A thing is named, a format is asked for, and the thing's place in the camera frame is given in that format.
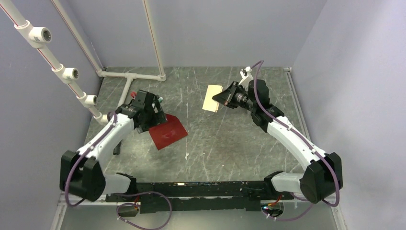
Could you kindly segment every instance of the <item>table surface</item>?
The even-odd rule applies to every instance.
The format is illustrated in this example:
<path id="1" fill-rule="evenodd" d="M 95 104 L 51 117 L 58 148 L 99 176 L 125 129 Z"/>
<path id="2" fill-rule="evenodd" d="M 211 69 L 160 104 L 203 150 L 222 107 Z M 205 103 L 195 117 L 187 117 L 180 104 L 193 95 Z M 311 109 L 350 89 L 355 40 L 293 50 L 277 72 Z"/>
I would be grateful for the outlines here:
<path id="1" fill-rule="evenodd" d="M 158 151 L 148 132 L 134 131 L 123 140 L 121 154 L 112 156 L 106 173 L 130 174 L 139 182 L 191 182 L 263 180 L 277 170 L 303 172 L 292 154 L 257 127 L 246 110 L 222 105 L 217 113 L 202 110 L 207 86 L 226 88 L 232 81 L 240 81 L 241 69 L 165 68 L 167 80 L 164 82 L 134 80 L 130 92 L 142 89 L 162 96 L 163 110 L 178 117 L 189 135 Z M 157 74 L 157 68 L 108 68 L 107 71 Z M 283 69 L 263 68 L 259 79 L 266 81 L 271 102 L 303 132 Z M 96 106 L 103 114 L 116 109 L 125 81 L 124 78 L 104 78 Z M 128 94 L 125 102 L 130 100 Z M 92 118 L 86 142 L 101 129 Z"/>

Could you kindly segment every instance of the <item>white cable clip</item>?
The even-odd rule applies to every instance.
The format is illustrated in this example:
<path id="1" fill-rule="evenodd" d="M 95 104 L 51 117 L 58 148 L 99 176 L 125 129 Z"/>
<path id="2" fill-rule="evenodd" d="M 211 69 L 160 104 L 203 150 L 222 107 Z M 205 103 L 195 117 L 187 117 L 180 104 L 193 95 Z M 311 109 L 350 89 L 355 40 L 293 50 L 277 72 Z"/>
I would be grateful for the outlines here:
<path id="1" fill-rule="evenodd" d="M 288 128 L 287 128 L 288 131 L 291 131 L 292 128 L 293 128 L 293 125 L 289 123 L 289 124 L 288 124 Z"/>

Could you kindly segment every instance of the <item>white wall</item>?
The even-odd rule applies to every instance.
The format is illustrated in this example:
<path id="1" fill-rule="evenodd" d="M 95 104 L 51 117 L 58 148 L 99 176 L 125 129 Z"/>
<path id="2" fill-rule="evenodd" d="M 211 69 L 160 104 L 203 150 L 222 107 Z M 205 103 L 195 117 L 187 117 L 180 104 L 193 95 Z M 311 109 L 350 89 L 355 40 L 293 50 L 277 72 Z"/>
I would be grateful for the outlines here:
<path id="1" fill-rule="evenodd" d="M 14 0 L 35 26 L 53 35 L 50 50 L 79 69 L 78 84 L 99 80 L 49 0 Z M 90 113 L 0 10 L 0 229 L 47 230 L 59 198 L 60 158 L 84 141 Z"/>
<path id="2" fill-rule="evenodd" d="M 293 65 L 315 143 L 343 160 L 350 230 L 406 225 L 406 1 L 328 0 Z"/>
<path id="3" fill-rule="evenodd" d="M 156 66 L 141 0 L 68 0 L 104 66 Z M 164 66 L 292 66 L 326 0 L 148 0 Z"/>

